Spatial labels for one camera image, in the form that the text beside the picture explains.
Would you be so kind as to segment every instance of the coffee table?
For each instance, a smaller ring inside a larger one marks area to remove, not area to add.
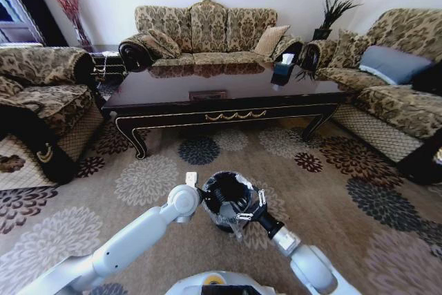
[[[116,127],[143,159],[138,129],[314,116],[302,133],[308,140],[352,94],[298,67],[284,77],[273,64],[154,66],[129,73],[103,110],[117,113]]]

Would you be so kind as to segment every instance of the floral patterned rug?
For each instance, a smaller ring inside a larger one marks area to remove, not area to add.
[[[331,122],[305,143],[306,123],[144,130],[153,152],[145,160],[105,124],[70,184],[0,191],[0,294],[15,294],[67,256],[89,254],[163,205],[187,171],[197,171],[202,186],[220,170],[238,171],[265,189],[270,212],[321,248],[363,294],[442,294],[442,187],[407,181]],[[263,229],[247,226],[238,242],[203,208],[85,294],[163,294],[181,278],[214,269],[308,294]]]

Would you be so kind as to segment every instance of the tissue box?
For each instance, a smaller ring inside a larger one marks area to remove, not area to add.
[[[295,64],[283,64],[282,62],[276,62],[273,66],[273,72],[278,75],[290,75]]]

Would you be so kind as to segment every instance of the floral upholstered sofa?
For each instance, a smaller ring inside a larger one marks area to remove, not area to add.
[[[0,190],[69,182],[103,122],[79,48],[0,50]]]
[[[278,14],[268,8],[225,8],[212,0],[189,8],[139,6],[135,9],[138,34],[125,39],[119,47],[129,70],[146,66],[199,64],[240,64],[273,62],[284,52],[300,54],[299,37],[283,36],[270,57],[254,53],[263,32],[275,26]],[[166,33],[180,47],[178,58],[158,59],[142,43],[148,29]]]
[[[442,60],[442,10],[439,9],[388,10],[366,35],[375,45],[435,62]],[[441,148],[442,143],[439,146],[436,143],[442,134],[441,96],[415,91],[411,85],[389,85],[357,68],[329,67],[336,46],[336,41],[312,41],[304,51],[307,57],[315,59],[319,77],[358,91],[350,104],[342,105],[334,114],[335,120],[399,164],[409,160],[410,153],[426,142],[432,142],[434,146],[429,150],[433,152]],[[422,166],[418,160],[415,164]]]

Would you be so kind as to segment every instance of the armchair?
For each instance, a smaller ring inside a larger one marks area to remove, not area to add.
[[[103,122],[93,68],[92,57],[78,48],[0,50],[0,190],[74,177]]]

